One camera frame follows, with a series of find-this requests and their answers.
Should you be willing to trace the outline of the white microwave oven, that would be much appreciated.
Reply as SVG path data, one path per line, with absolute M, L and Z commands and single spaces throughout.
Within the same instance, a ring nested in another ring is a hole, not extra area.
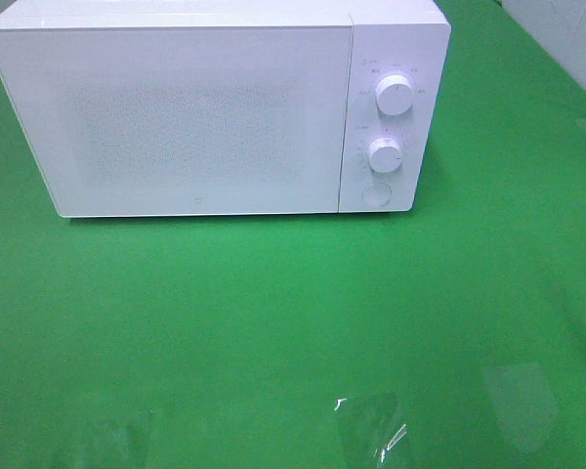
M 432 1 L 17 1 L 0 79 L 65 218 L 400 212 L 450 34 Z

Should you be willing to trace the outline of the round white door button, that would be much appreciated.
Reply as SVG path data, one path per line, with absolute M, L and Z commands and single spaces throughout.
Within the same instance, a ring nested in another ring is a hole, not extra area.
M 363 201 L 371 207 L 386 206 L 392 198 L 390 186 L 382 183 L 367 187 L 362 193 Z

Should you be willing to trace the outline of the white microwave knob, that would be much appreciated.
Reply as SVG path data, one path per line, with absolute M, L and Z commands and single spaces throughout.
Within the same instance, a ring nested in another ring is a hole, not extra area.
M 381 138 L 368 147 L 368 161 L 371 169 L 380 174 L 397 171 L 403 160 L 400 143 L 394 138 Z
M 375 85 L 377 108 L 387 116 L 401 115 L 413 106 L 414 84 L 401 71 L 393 71 L 383 76 Z

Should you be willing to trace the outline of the white microwave door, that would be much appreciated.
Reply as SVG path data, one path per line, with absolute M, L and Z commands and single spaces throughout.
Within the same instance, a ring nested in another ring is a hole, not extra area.
M 0 76 L 67 218 L 333 212 L 351 30 L 0 30 Z

